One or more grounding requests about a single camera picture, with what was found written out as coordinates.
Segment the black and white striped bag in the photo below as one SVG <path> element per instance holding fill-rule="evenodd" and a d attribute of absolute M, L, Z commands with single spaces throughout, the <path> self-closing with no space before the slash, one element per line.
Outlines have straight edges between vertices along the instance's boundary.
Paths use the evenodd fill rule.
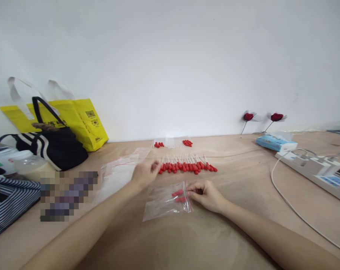
<path fill-rule="evenodd" d="M 0 234 L 40 198 L 40 183 L 0 176 Z"/>
<path fill-rule="evenodd" d="M 75 134 L 66 126 L 51 107 L 40 97 L 33 97 L 33 105 L 39 123 L 43 123 L 39 105 L 40 101 L 51 114 L 64 125 L 58 131 L 41 131 L 21 134 L 7 134 L 0 137 L 0 142 L 7 136 L 16 140 L 19 151 L 30 150 L 34 155 L 46 159 L 57 171 L 66 171 L 83 163 L 88 153 Z"/>

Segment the white handle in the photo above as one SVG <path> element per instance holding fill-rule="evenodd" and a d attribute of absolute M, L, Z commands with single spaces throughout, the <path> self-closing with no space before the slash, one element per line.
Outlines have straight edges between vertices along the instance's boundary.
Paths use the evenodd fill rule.
<path fill-rule="evenodd" d="M 17 107 L 19 107 L 19 109 L 26 115 L 27 119 L 30 119 L 30 120 L 33 120 L 33 119 L 36 119 L 34 117 L 34 115 L 32 115 L 32 113 L 30 112 L 30 110 L 28 109 L 28 107 L 26 106 L 26 102 L 24 102 L 24 100 L 22 99 L 22 97 L 19 95 L 19 92 L 17 92 L 17 89 L 15 87 L 15 80 L 19 80 L 20 82 L 22 82 L 23 84 L 29 86 L 30 88 L 36 90 L 41 98 L 47 103 L 47 100 L 46 98 L 44 97 L 44 95 L 38 90 L 35 88 L 35 86 L 28 82 L 28 81 L 23 81 L 23 80 L 20 80 L 18 78 L 15 78 L 15 77 L 10 77 L 8 78 L 7 80 L 7 84 L 9 85 L 9 88 L 10 88 L 10 97 L 12 99 L 12 101 L 15 103 L 15 105 Z M 57 109 L 55 109 L 53 106 L 51 106 L 49 104 L 49 106 L 54 110 L 54 112 L 57 114 L 57 115 L 60 115 L 59 111 Z"/>
<path fill-rule="evenodd" d="M 55 89 L 59 90 L 59 92 L 65 97 L 64 99 L 75 100 L 74 94 L 64 84 L 58 83 L 57 81 L 54 80 L 49 80 L 48 85 L 50 90 L 52 90 L 55 93 L 55 97 L 57 98 L 57 100 L 61 100 L 61 98 L 59 98 Z"/>

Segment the red rose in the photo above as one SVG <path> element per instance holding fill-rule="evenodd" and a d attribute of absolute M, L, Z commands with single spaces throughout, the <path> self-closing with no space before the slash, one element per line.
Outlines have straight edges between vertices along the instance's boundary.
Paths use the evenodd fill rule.
<path fill-rule="evenodd" d="M 245 121 L 250 121 L 252 118 L 253 118 L 253 114 L 245 113 L 244 115 Z"/>
<path fill-rule="evenodd" d="M 283 114 L 274 113 L 273 115 L 271 115 L 271 121 L 273 122 L 280 121 L 282 118 L 283 118 Z"/>

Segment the forearm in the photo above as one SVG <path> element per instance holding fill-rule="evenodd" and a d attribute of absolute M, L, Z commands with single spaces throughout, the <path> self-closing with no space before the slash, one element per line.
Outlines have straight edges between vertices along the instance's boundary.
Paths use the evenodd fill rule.
<path fill-rule="evenodd" d="M 340 269 L 340 260 L 299 234 L 231 202 L 221 213 L 248 234 L 284 269 Z"/>
<path fill-rule="evenodd" d="M 61 232 L 23 269 L 73 269 L 95 245 L 118 212 L 139 191 L 137 184 L 128 183 Z"/>

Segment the yellow tote bag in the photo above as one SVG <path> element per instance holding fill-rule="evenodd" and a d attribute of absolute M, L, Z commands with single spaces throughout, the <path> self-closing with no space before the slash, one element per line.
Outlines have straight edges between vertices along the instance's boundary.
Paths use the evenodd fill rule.
<path fill-rule="evenodd" d="M 23 102 L 16 90 L 14 80 L 14 77 L 10 77 L 8 84 L 10 87 L 11 98 L 17 106 L 0 107 L 0 110 L 5 113 L 5 115 L 21 133 L 39 131 L 39 129 L 35 129 L 31 125 L 31 123 L 37 122 L 36 117 L 34 117 L 35 112 L 33 104 L 25 104 Z M 21 82 L 35 89 L 32 84 L 24 81 Z M 72 132 L 76 135 L 76 139 L 83 144 L 84 148 L 88 152 L 96 151 L 102 147 L 104 143 L 107 142 L 108 136 L 91 100 L 75 100 L 74 95 L 64 85 L 60 87 L 55 81 L 49 81 L 49 86 L 52 89 L 57 87 L 60 92 L 68 98 L 66 100 L 56 100 L 48 103 L 60 119 L 71 128 Z M 63 127 L 63 125 L 59 123 L 42 104 L 39 104 L 39 108 L 42 120 L 45 124 L 49 124 L 57 128 Z"/>

